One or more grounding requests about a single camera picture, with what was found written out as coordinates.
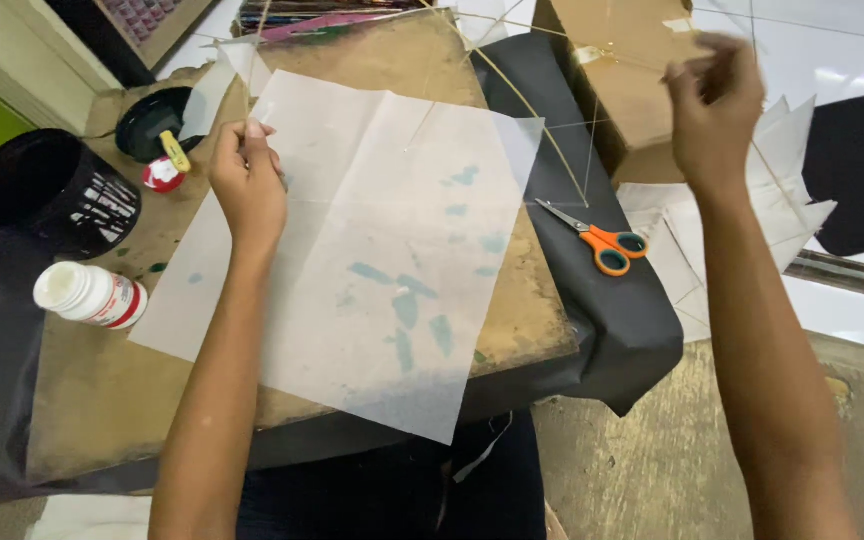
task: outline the orange scissors handle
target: orange scissors handle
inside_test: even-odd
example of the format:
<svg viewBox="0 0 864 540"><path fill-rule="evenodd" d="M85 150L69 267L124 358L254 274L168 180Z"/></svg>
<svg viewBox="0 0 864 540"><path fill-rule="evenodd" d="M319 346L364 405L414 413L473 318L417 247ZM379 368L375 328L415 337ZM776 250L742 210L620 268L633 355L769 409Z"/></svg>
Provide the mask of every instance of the orange scissors handle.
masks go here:
<svg viewBox="0 0 864 540"><path fill-rule="evenodd" d="M629 259L641 259L649 253L649 242L634 232L607 232L594 225L588 231Z"/></svg>
<svg viewBox="0 0 864 540"><path fill-rule="evenodd" d="M629 257L592 232L580 232L579 238L592 248L592 259L606 276L617 278L629 271Z"/></svg>

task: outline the hand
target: hand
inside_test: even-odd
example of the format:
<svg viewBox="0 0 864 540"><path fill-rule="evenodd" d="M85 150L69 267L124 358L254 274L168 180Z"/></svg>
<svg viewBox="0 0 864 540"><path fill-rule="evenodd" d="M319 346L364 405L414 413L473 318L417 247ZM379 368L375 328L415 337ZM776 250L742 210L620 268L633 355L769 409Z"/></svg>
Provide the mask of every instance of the hand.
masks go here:
<svg viewBox="0 0 864 540"><path fill-rule="evenodd" d="M765 97L755 50L721 33L700 33L695 43L714 54L669 63L662 78L672 98L676 164L700 204L745 201L745 164Z"/></svg>
<svg viewBox="0 0 864 540"><path fill-rule="evenodd" d="M285 229L284 173L266 141L275 132L255 118L227 122L219 131L208 177L232 232L234 254L270 258Z"/></svg>

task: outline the dark pants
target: dark pants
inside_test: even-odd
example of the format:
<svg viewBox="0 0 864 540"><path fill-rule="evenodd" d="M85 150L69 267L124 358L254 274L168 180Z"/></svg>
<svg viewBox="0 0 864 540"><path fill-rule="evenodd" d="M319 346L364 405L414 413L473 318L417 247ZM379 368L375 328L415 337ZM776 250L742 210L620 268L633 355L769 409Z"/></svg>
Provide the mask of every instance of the dark pants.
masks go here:
<svg viewBox="0 0 864 540"><path fill-rule="evenodd" d="M456 483L452 476L507 425L488 458ZM545 501L536 432L524 409L456 428L451 447L416 438L248 472L237 536L546 538Z"/></svg>

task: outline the table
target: table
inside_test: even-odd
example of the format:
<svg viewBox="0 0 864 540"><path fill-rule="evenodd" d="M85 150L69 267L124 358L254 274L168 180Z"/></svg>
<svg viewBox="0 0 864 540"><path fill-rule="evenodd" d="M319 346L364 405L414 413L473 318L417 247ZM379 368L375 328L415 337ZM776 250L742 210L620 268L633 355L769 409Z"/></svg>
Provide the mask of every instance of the table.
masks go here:
<svg viewBox="0 0 864 540"><path fill-rule="evenodd" d="M409 97L486 108L466 55L450 21L441 11L429 10L357 25L326 42L276 44L262 51L270 68L360 90L389 90ZM192 86L205 69L178 70L169 80L151 86L102 94L93 104L86 134L91 139L86 142L126 178L139 184L141 165L119 153L114 136L108 133L138 99L163 88ZM222 102L216 126L246 117L244 92L244 86L235 80ZM213 129L189 154L194 170L179 189L161 195L142 188L142 213L131 235L118 249L91 264L136 279L154 293L161 276L154 271L154 265L168 263L209 192L203 172L215 144L215 132ZM151 459L159 453L192 364L132 343L128 334L127 330L71 323L52 313L46 316L27 454L26 478L30 483L72 479ZM524 206L476 349L469 376L483 380L578 351ZM490 381L496 381L498 388L508 378L494 377ZM258 401L256 427L262 435L290 434L277 440L294 443L296 448L292 454L273 460L275 464L366 450L395 438L386 433L386 442L382 437L361 440L357 432L369 432L375 425L365 425L366 421L352 415L270 388L260 388ZM471 403L468 397L466 401L465 405ZM468 409L463 407L463 417L474 417L476 411ZM480 407L478 412L484 415L498 411ZM303 431L303 425L310 426L310 430ZM330 438L333 436L356 442L343 446ZM302 449L314 451L297 456ZM252 464L268 465L270 462L263 461L259 454L261 451L253 445Z"/></svg>

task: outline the white bottle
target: white bottle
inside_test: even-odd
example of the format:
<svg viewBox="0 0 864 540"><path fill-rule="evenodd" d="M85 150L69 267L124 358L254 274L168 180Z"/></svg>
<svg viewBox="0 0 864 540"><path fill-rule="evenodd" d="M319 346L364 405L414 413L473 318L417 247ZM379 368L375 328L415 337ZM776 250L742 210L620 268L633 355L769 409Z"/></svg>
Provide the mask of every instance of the white bottle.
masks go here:
<svg viewBox="0 0 864 540"><path fill-rule="evenodd" d="M57 262L32 290L35 303L63 319L106 328L136 324L149 305L145 287L98 266Z"/></svg>

